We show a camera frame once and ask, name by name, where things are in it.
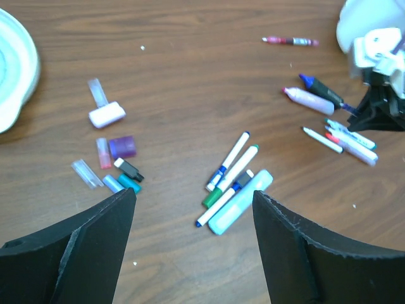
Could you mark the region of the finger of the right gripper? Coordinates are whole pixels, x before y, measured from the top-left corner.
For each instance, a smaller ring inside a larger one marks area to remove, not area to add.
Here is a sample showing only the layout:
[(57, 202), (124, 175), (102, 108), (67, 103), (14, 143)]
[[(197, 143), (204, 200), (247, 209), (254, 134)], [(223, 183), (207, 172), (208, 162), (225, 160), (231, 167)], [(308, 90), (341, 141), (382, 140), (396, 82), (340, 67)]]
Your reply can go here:
[(404, 132), (404, 99), (389, 86), (369, 86), (347, 122), (350, 132), (380, 130)]

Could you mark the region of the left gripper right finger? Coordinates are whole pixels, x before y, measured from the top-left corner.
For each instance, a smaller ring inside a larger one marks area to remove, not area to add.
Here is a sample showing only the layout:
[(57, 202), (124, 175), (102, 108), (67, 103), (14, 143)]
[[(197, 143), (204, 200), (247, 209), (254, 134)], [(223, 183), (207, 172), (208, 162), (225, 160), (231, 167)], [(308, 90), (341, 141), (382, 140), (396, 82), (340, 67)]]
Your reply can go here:
[(404, 252), (353, 240), (262, 191), (254, 226), (272, 303), (404, 303)]

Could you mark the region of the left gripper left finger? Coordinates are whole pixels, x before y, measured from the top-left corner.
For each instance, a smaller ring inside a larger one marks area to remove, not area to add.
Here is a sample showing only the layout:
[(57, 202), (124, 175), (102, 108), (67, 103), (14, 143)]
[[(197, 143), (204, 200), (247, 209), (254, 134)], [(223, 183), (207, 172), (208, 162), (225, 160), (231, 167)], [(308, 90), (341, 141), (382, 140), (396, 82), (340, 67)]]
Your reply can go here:
[(112, 303), (137, 197), (124, 189), (1, 247), (1, 303)]

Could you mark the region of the dark purple pen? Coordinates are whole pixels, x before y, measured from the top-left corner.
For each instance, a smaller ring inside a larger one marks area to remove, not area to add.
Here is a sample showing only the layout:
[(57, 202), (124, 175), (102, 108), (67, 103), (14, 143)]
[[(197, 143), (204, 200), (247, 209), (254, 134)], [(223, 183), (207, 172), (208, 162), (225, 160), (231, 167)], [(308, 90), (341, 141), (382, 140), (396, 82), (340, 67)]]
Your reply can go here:
[(360, 115), (360, 112), (355, 107), (353, 107), (347, 103), (341, 103), (340, 108), (345, 110), (346, 112), (350, 113), (354, 117), (358, 117)]

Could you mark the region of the teal capped white marker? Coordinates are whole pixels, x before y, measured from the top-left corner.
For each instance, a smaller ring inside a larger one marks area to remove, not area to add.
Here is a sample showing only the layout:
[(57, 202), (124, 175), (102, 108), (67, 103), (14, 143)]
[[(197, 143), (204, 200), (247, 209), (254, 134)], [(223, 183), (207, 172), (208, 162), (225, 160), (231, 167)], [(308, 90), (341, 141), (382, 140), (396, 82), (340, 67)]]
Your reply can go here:
[(344, 125), (342, 125), (341, 123), (338, 123), (329, 118), (325, 118), (324, 121), (334, 130), (344, 133), (345, 135), (349, 136), (350, 138), (352, 138), (353, 140), (355, 140), (362, 146), (364, 146), (370, 150), (374, 150), (377, 148), (377, 144), (375, 142), (371, 141), (370, 139), (367, 139), (366, 137), (358, 134), (357, 132), (350, 132), (348, 130), (348, 128), (345, 127)]

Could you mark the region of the lilac capped white marker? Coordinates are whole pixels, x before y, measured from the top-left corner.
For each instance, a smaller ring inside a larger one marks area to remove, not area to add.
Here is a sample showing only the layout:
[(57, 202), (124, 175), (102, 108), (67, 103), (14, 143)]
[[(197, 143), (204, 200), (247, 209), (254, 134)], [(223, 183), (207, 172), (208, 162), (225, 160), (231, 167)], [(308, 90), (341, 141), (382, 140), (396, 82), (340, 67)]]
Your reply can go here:
[(332, 136), (333, 140), (341, 146), (345, 151), (352, 154), (356, 158), (360, 159), (362, 162), (368, 164), (371, 167), (374, 167), (378, 161), (378, 156), (373, 151), (362, 146), (361, 144), (353, 141), (348, 137), (337, 137)]

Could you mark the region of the black capped white marker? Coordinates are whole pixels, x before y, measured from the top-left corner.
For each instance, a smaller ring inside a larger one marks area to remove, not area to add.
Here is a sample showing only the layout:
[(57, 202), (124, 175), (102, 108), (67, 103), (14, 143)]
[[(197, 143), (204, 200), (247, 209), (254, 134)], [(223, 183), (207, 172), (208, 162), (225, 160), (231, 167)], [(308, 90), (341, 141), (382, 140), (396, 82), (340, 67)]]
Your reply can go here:
[(312, 129), (309, 129), (307, 127), (301, 127), (301, 129), (304, 131), (304, 133), (306, 133), (309, 137), (315, 139), (316, 141), (318, 141), (319, 143), (321, 143), (322, 145), (330, 148), (331, 150), (335, 151), (338, 154), (343, 153), (344, 149), (339, 146), (338, 144), (334, 143), (333, 141), (327, 139), (326, 137), (320, 135), (319, 133), (315, 132)]

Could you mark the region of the purple black highlighter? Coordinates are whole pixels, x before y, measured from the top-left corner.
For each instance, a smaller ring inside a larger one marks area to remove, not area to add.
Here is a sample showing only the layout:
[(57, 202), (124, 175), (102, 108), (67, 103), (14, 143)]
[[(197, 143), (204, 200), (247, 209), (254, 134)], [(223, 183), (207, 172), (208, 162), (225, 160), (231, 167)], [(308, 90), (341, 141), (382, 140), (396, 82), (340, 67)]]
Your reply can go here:
[(303, 73), (299, 74), (305, 88), (312, 94), (317, 95), (323, 99), (331, 101), (335, 109), (341, 109), (344, 100), (331, 88), (327, 87), (324, 83), (320, 82), (316, 77), (308, 76)]

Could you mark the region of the pink highlighter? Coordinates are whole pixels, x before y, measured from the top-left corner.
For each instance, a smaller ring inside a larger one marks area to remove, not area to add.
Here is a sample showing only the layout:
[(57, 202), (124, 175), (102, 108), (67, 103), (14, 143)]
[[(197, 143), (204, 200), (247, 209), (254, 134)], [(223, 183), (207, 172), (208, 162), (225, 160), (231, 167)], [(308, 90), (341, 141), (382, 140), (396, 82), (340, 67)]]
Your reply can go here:
[(282, 92), (293, 102), (320, 112), (324, 115), (332, 115), (335, 111), (334, 104), (298, 87), (283, 87)]

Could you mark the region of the lilac marker cap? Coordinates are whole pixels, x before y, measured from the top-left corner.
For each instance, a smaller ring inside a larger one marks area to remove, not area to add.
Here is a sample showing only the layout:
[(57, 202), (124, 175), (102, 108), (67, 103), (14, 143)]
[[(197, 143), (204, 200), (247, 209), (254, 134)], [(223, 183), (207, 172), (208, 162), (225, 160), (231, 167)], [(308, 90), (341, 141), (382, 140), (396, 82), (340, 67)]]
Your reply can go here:
[(102, 182), (107, 186), (113, 193), (118, 193), (124, 189), (124, 187), (110, 174), (105, 175)]

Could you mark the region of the clear purple pen cap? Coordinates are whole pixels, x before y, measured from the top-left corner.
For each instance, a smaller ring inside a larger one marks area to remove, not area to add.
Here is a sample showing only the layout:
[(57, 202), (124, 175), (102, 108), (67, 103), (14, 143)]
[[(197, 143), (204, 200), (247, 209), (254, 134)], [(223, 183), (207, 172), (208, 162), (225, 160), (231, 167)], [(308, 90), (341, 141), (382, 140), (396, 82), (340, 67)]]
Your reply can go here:
[(71, 167), (90, 189), (104, 186), (101, 179), (93, 172), (93, 170), (83, 159), (72, 162)]

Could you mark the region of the teal marker cap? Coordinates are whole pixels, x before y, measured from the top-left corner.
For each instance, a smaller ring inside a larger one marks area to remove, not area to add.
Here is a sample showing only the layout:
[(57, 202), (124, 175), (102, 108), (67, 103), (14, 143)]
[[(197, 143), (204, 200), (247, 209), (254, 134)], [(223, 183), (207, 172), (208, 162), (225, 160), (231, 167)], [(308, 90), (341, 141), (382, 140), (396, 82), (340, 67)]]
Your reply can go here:
[(139, 193), (142, 190), (142, 187), (136, 183), (133, 179), (131, 179), (126, 174), (121, 174), (117, 181), (124, 187), (124, 188), (132, 188), (135, 194)]

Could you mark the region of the pink clear pen cap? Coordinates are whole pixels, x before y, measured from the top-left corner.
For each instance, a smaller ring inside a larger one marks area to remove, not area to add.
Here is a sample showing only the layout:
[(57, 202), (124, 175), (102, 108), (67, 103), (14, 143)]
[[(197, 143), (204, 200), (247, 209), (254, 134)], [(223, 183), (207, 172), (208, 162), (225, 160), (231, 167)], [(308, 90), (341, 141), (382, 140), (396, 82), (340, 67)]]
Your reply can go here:
[(96, 139), (96, 147), (99, 158), (99, 164), (102, 169), (111, 168), (111, 157), (108, 149), (107, 139), (100, 137)]

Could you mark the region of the black marker cap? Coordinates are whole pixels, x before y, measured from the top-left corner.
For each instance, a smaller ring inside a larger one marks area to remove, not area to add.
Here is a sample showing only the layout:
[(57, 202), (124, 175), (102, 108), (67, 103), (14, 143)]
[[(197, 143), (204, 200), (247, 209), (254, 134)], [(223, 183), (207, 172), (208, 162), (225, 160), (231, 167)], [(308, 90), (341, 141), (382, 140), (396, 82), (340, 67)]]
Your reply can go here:
[(114, 166), (137, 182), (142, 182), (144, 180), (144, 176), (139, 170), (123, 158), (117, 158), (114, 162)]

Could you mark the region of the red pen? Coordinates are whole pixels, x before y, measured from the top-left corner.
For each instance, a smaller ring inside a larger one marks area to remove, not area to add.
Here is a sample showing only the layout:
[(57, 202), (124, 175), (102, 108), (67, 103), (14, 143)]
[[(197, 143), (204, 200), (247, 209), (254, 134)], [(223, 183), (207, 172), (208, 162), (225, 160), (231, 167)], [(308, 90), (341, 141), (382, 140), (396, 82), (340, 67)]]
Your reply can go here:
[(319, 46), (319, 41), (301, 37), (284, 38), (284, 37), (268, 36), (263, 37), (262, 41), (268, 44), (281, 44), (293, 46)]

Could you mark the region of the purple highlighter cap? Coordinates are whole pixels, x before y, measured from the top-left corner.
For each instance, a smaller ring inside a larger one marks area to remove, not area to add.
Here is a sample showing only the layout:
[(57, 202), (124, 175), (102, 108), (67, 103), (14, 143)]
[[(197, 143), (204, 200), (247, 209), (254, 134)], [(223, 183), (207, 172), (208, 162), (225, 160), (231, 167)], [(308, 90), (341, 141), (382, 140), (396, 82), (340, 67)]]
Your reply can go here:
[(133, 136), (110, 139), (108, 143), (111, 156), (114, 159), (133, 157), (137, 153)]

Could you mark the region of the pink clear pen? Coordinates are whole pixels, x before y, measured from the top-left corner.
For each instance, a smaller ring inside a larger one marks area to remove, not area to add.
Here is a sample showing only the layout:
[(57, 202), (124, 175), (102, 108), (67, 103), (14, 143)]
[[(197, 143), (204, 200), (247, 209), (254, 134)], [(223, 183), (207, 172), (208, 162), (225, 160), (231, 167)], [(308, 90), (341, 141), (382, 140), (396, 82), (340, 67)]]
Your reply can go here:
[(374, 166), (378, 161), (378, 155), (375, 152), (364, 147), (362, 144), (350, 138), (348, 135), (328, 126), (325, 126), (325, 128), (333, 137), (339, 140), (337, 144), (342, 146), (350, 154), (356, 156), (370, 166)]

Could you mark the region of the light blue highlighter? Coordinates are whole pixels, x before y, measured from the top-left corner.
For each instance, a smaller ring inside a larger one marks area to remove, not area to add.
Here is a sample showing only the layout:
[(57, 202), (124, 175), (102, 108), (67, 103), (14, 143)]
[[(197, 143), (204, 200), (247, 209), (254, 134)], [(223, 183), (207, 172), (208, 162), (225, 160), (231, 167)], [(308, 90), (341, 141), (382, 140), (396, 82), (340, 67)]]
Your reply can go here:
[(237, 194), (225, 203), (208, 221), (216, 235), (222, 235), (252, 204), (255, 191), (265, 191), (273, 182), (266, 169), (260, 170)]

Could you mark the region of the white laundry basket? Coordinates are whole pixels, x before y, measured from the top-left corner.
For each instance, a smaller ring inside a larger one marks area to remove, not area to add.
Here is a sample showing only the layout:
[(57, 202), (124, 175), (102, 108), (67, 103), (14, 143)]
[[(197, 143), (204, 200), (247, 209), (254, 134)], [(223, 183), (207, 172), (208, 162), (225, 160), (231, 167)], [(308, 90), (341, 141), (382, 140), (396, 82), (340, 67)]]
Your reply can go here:
[(399, 28), (404, 33), (404, 1), (346, 1), (336, 27), (336, 38), (349, 66), (354, 66), (351, 47), (355, 39), (376, 29)]

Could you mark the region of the dark blue white marker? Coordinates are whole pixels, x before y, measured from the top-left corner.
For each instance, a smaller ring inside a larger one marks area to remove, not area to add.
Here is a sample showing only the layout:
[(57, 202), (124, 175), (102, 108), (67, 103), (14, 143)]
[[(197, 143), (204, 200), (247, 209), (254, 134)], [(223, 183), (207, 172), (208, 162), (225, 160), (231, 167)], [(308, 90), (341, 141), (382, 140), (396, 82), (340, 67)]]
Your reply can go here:
[(216, 202), (208, 208), (197, 220), (196, 227), (204, 226), (208, 220), (215, 215), (219, 209), (239, 190), (241, 190), (252, 178), (254, 173), (248, 169), (243, 174), (239, 175), (232, 186), (227, 189)]

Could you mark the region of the green capped white marker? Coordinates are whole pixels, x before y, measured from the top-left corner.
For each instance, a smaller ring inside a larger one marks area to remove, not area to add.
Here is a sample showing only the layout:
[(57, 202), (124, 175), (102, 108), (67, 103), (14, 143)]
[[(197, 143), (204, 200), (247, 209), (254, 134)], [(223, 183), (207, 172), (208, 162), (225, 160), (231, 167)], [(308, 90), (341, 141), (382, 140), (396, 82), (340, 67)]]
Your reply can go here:
[(247, 164), (256, 156), (258, 151), (259, 146), (257, 144), (250, 146), (235, 165), (225, 174), (224, 178), (215, 186), (214, 190), (206, 196), (202, 205), (207, 209), (210, 208), (222, 196)]

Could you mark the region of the blue capped white marker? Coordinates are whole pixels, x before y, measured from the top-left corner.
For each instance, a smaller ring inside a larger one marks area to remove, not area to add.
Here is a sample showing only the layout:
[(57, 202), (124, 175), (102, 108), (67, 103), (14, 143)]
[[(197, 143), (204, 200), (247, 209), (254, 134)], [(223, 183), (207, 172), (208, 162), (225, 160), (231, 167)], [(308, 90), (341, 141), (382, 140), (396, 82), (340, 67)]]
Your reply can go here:
[(242, 133), (242, 135), (239, 137), (239, 139), (237, 140), (237, 142), (235, 143), (233, 148), (230, 150), (229, 154), (224, 159), (223, 163), (216, 170), (216, 172), (211, 176), (209, 182), (207, 183), (206, 189), (209, 192), (214, 190), (217, 183), (219, 183), (219, 181), (224, 176), (227, 169), (230, 168), (230, 165), (235, 160), (236, 156), (239, 154), (239, 152), (244, 147), (245, 143), (248, 141), (249, 138), (250, 138), (249, 131), (244, 131)]

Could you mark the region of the cream swirl plate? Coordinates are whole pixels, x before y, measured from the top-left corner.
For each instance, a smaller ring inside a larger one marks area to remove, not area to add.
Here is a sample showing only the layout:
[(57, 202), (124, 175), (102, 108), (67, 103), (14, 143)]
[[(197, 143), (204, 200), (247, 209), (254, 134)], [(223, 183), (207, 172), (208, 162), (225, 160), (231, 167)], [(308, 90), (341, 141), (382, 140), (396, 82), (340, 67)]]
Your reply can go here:
[(16, 123), (36, 90), (41, 59), (32, 36), (11, 14), (1, 10), (1, 132)]

